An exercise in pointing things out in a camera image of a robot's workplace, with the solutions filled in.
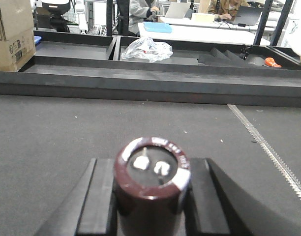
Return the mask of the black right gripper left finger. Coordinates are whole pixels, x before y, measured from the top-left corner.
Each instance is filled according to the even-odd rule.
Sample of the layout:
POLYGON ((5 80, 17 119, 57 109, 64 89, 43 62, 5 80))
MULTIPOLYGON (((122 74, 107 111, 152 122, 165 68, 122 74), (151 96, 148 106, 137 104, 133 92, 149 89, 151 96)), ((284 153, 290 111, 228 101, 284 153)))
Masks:
POLYGON ((38 229, 37 236, 115 236, 113 161, 91 159, 79 182, 38 229))

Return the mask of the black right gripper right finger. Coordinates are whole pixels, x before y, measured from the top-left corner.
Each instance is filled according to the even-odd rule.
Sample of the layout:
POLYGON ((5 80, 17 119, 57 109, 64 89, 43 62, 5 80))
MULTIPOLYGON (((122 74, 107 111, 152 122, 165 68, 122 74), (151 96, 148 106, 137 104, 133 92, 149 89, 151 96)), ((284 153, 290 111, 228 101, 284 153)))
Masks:
POLYGON ((243 190, 210 158, 190 159, 188 236, 301 236, 301 226, 243 190))

